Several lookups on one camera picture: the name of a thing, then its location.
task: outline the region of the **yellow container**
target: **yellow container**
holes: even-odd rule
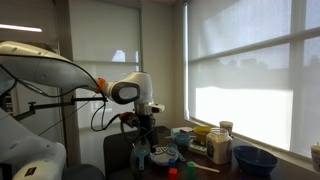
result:
[[[199,141],[205,143],[207,134],[210,133],[211,128],[210,126],[196,126],[193,128],[193,132]]]

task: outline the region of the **light fixture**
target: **light fixture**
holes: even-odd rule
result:
[[[42,29],[40,29],[40,28],[25,27],[25,26],[14,26],[14,25],[7,25],[7,24],[0,24],[0,28],[20,30],[20,31],[42,32]]]

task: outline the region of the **jar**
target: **jar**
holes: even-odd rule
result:
[[[232,138],[225,129],[212,128],[206,138],[207,157],[215,164],[231,161]]]

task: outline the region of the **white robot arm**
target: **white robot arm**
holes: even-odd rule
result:
[[[163,105],[153,102],[152,82],[147,73],[134,72],[121,81],[107,82],[103,78],[93,78],[80,66],[52,52],[17,42],[0,43],[0,95],[17,81],[84,88],[118,104],[134,102],[135,114],[141,121],[148,121],[152,113],[164,110]],[[46,95],[28,83],[25,86]],[[148,122],[142,124],[151,128]],[[65,158],[65,148],[61,144],[29,132],[0,108],[0,163],[21,167],[14,179],[60,179]]]

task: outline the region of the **green object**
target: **green object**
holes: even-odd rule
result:
[[[196,177],[195,177],[195,172],[194,172],[195,171],[194,170],[194,164],[188,162],[187,166],[188,166],[188,180],[195,180]]]

